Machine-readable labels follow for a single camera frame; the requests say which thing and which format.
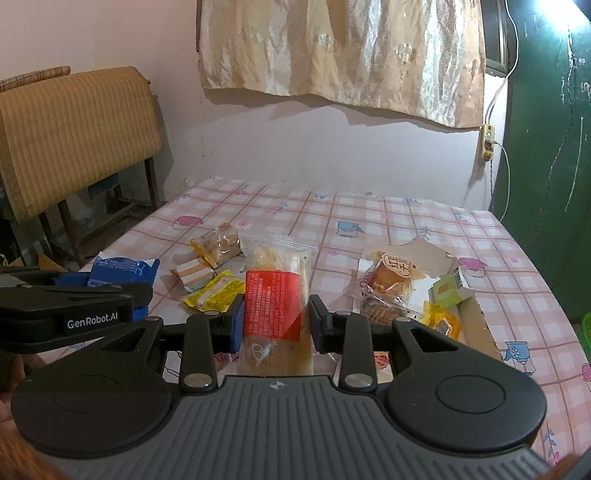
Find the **small yellow snack packet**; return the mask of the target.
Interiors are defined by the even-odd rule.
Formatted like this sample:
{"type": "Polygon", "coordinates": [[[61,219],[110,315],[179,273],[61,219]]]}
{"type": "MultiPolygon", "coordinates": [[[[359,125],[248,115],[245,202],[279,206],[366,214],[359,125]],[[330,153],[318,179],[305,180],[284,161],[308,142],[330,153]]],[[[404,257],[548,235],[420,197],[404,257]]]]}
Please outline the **small yellow snack packet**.
{"type": "Polygon", "coordinates": [[[186,295],[182,302],[200,312],[226,312],[236,296],[245,293],[245,281],[224,270],[197,292],[186,295]]]}

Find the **blue snack packet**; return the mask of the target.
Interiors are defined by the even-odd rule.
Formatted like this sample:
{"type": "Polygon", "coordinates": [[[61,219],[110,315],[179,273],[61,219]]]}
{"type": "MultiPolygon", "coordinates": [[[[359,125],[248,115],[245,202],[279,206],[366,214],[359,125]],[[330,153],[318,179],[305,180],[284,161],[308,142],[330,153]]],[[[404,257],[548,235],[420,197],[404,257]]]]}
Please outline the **blue snack packet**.
{"type": "Polygon", "coordinates": [[[88,275],[88,287],[147,283],[153,285],[160,266],[158,259],[133,260],[127,257],[97,256],[88,275]]]}

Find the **red label noodle snack pack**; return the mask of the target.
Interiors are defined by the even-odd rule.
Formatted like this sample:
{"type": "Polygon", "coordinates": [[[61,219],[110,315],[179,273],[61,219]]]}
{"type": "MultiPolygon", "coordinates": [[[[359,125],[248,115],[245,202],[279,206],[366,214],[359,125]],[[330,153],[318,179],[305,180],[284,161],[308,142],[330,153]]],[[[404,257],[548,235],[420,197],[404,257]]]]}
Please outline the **red label noodle snack pack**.
{"type": "Polygon", "coordinates": [[[245,317],[238,374],[314,373],[308,297],[318,248],[287,235],[242,232],[245,317]]]}

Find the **orange white striped snack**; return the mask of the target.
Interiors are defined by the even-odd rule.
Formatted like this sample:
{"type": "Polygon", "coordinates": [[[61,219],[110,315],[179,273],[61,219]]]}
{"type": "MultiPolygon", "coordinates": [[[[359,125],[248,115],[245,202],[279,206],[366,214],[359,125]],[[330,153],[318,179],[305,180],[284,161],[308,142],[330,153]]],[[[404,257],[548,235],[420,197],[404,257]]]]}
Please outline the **orange white striped snack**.
{"type": "Polygon", "coordinates": [[[188,293],[193,293],[214,279],[215,272],[204,259],[196,258],[175,266],[171,273],[179,280],[181,286],[188,293]]]}

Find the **brown cake clear wrapper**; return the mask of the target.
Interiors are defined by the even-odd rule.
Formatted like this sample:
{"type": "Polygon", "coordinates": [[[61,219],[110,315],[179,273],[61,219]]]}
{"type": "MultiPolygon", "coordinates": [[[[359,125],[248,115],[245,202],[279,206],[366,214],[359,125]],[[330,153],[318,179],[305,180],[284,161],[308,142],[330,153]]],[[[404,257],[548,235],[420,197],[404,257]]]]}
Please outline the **brown cake clear wrapper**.
{"type": "Polygon", "coordinates": [[[361,292],[360,313],[374,325],[391,325],[398,317],[413,320],[420,317],[400,296],[380,294],[370,289],[361,292]]]}

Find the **clear bag brown cookies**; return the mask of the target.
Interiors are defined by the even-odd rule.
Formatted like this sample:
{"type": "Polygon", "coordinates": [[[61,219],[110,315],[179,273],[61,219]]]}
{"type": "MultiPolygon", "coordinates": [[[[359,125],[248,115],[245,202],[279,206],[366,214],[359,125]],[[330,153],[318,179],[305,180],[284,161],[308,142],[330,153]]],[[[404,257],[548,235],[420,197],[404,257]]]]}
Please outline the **clear bag brown cookies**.
{"type": "Polygon", "coordinates": [[[217,269],[242,253],[238,229],[228,223],[222,223],[216,229],[192,238],[190,246],[212,269],[217,269]]]}

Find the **yellow soft bread packet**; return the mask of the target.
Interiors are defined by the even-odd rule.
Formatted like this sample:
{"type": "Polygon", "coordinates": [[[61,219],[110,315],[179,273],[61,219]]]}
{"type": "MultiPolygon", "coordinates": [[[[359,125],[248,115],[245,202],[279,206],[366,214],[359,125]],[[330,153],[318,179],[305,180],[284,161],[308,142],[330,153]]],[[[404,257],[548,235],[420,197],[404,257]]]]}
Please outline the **yellow soft bread packet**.
{"type": "Polygon", "coordinates": [[[462,331],[460,319],[447,308],[429,301],[423,302],[421,322],[443,335],[458,340],[462,331]]]}

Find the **light green snack packet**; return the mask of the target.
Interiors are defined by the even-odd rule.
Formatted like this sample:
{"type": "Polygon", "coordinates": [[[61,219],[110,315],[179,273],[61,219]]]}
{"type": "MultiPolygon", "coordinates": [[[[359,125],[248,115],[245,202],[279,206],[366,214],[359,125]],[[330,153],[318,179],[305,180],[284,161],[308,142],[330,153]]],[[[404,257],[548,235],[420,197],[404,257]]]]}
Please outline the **light green snack packet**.
{"type": "Polygon", "coordinates": [[[459,268],[450,271],[436,281],[430,289],[430,300],[445,308],[459,305],[474,296],[459,268]]]}

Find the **red bean bread clear pack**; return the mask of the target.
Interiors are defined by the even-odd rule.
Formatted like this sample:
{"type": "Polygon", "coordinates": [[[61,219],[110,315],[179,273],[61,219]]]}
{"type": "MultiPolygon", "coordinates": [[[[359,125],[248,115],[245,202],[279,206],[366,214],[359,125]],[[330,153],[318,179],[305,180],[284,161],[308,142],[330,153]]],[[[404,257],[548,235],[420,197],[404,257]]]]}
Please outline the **red bean bread clear pack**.
{"type": "Polygon", "coordinates": [[[407,303],[414,284],[427,275],[412,261],[385,251],[373,252],[373,264],[363,276],[363,287],[370,293],[407,303]]]}

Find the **shallow cardboard box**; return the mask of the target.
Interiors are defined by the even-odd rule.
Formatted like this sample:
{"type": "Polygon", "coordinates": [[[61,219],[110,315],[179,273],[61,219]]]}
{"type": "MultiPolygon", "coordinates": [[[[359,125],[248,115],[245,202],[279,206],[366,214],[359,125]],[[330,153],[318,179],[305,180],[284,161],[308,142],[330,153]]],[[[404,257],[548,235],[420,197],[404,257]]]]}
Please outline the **shallow cardboard box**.
{"type": "Polygon", "coordinates": [[[363,250],[353,305],[370,323],[406,316],[496,359],[501,354],[460,260],[422,238],[363,250]]]}

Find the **wicker chair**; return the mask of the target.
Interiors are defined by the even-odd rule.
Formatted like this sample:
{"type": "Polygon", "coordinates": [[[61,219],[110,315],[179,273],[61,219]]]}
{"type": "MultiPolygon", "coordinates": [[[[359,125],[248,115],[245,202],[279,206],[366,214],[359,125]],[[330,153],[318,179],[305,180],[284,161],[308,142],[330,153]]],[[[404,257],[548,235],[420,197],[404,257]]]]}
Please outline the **wicker chair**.
{"type": "Polygon", "coordinates": [[[73,257],[85,262],[68,198],[143,163],[158,208],[154,157],[163,148],[150,85],[132,67],[31,72],[1,83],[1,185],[17,223],[59,210],[73,257]]]}

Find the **pink checkered tablecloth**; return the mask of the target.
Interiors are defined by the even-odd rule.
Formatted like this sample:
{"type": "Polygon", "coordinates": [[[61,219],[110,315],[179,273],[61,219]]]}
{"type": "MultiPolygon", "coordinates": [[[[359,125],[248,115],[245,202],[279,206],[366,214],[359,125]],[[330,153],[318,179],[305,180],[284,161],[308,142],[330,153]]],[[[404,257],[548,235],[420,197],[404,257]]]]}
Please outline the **pink checkered tablecloth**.
{"type": "Polygon", "coordinates": [[[101,252],[158,260],[150,310],[180,323],[189,311],[172,269],[192,257],[193,238],[222,223],[317,247],[311,289],[331,309],[353,307],[346,288],[365,248],[415,238],[442,248],[459,260],[504,360],[532,376],[546,395],[548,413],[536,451],[553,464],[589,448],[589,362],[550,287],[490,212],[212,177],[107,241],[101,252]]]}

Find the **green door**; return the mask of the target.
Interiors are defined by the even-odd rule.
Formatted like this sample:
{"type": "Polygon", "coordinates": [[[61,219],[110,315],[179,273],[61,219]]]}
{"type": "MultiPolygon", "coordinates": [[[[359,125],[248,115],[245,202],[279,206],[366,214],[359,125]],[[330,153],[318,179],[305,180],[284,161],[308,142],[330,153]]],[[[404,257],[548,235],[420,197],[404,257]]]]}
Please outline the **green door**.
{"type": "Polygon", "coordinates": [[[494,213],[571,322],[590,311],[590,4],[512,1],[494,213]]]}

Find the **green plastic basket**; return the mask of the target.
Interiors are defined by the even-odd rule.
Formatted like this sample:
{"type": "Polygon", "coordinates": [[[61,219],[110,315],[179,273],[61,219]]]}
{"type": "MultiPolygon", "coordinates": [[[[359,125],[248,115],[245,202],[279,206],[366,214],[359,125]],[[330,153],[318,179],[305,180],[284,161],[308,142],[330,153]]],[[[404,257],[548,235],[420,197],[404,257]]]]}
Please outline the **green plastic basket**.
{"type": "Polygon", "coordinates": [[[580,325],[579,331],[580,343],[583,347],[587,359],[591,359],[591,313],[587,313],[580,325]]]}

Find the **beige curtain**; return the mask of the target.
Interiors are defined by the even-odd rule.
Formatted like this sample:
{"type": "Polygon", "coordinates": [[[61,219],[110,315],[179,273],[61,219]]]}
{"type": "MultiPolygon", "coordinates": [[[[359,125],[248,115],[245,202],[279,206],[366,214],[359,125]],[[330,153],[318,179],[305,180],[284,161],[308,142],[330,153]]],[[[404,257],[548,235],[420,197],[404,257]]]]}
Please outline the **beige curtain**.
{"type": "Polygon", "coordinates": [[[483,120],[477,1],[204,1],[199,52],[206,89],[315,95],[452,129],[483,120]]]}

